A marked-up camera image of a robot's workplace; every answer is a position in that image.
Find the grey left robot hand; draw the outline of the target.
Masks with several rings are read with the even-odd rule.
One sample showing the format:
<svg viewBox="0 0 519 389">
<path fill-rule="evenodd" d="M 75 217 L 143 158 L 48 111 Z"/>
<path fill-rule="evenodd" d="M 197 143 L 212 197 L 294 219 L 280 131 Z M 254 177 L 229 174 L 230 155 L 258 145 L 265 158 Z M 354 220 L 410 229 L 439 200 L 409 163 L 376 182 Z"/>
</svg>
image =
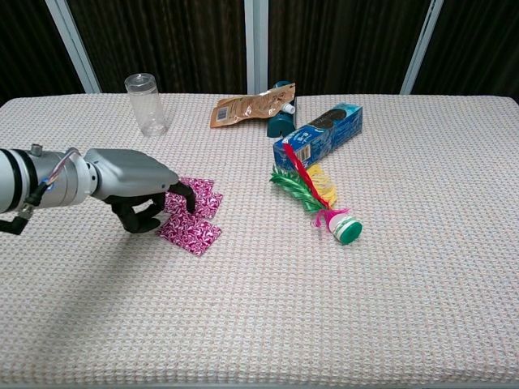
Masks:
<svg viewBox="0 0 519 389">
<path fill-rule="evenodd" d="M 182 196 L 186 210 L 195 211 L 194 191 L 168 166 L 143 152 L 93 148 L 85 160 L 97 172 L 92 197 L 109 204 L 129 233 L 146 233 L 161 224 L 156 215 L 164 211 L 168 193 Z"/>
</svg>

